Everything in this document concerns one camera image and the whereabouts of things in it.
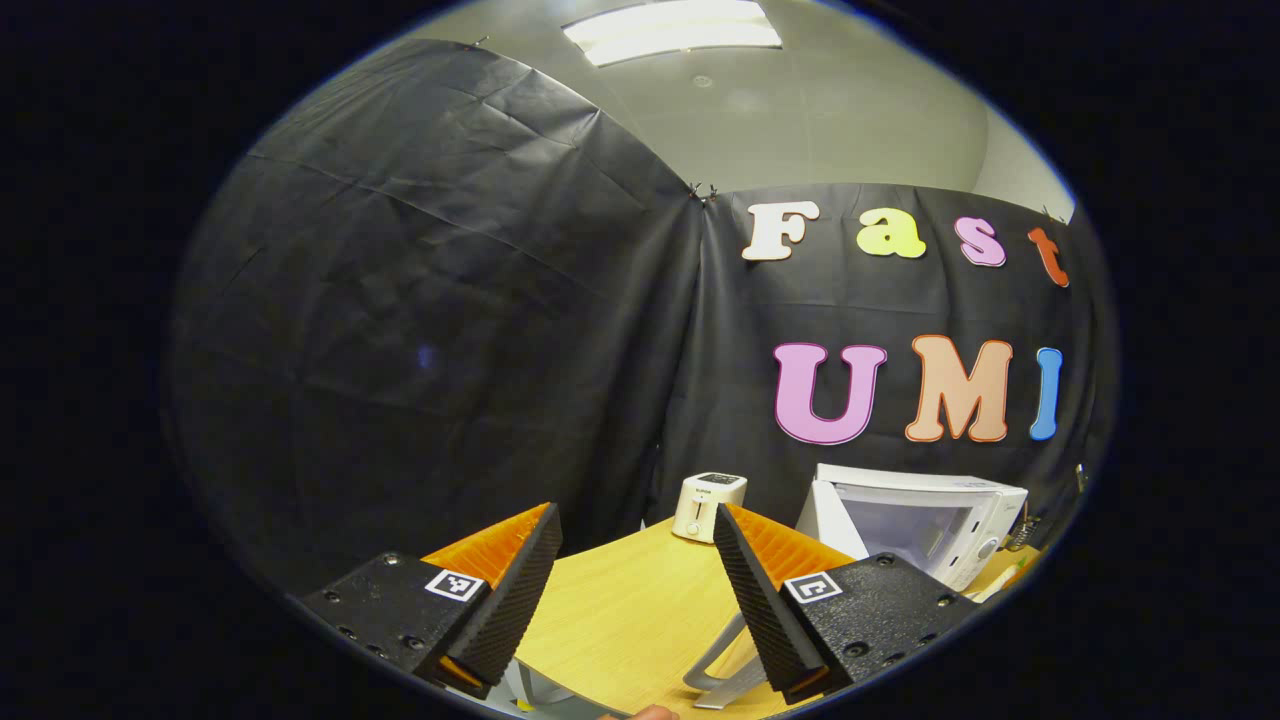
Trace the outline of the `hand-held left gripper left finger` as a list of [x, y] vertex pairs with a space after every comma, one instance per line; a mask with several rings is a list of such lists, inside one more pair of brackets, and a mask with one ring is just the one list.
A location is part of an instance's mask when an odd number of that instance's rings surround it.
[[532, 620], [562, 539], [558, 506], [540, 503], [422, 557], [379, 553], [300, 606], [384, 664], [485, 700]]

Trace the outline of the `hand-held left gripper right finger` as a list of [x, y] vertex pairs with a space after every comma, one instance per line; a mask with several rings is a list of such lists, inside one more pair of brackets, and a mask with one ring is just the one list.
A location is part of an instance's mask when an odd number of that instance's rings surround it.
[[765, 679], [787, 705], [877, 683], [980, 611], [896, 553], [855, 560], [735, 503], [718, 506], [713, 537]]

